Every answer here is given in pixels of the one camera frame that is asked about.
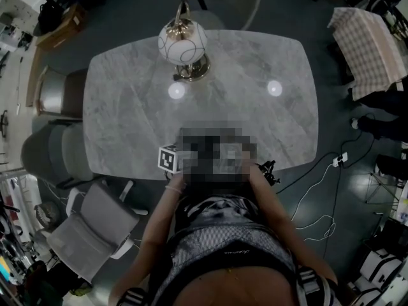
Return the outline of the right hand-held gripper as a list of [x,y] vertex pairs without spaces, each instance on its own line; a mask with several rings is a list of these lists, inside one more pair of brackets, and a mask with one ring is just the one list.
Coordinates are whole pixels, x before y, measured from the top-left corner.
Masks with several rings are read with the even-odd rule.
[[257,164],[264,178],[266,178],[267,182],[271,186],[281,183],[281,180],[279,178],[276,178],[273,174],[273,169],[274,169],[275,164],[276,164],[275,160],[269,160],[263,164]]

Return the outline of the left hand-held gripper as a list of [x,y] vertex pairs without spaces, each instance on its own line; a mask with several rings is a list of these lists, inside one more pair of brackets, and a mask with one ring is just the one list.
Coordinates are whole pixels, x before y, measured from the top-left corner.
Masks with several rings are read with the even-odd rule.
[[165,145],[159,148],[158,168],[169,173],[179,172],[179,154],[176,145]]

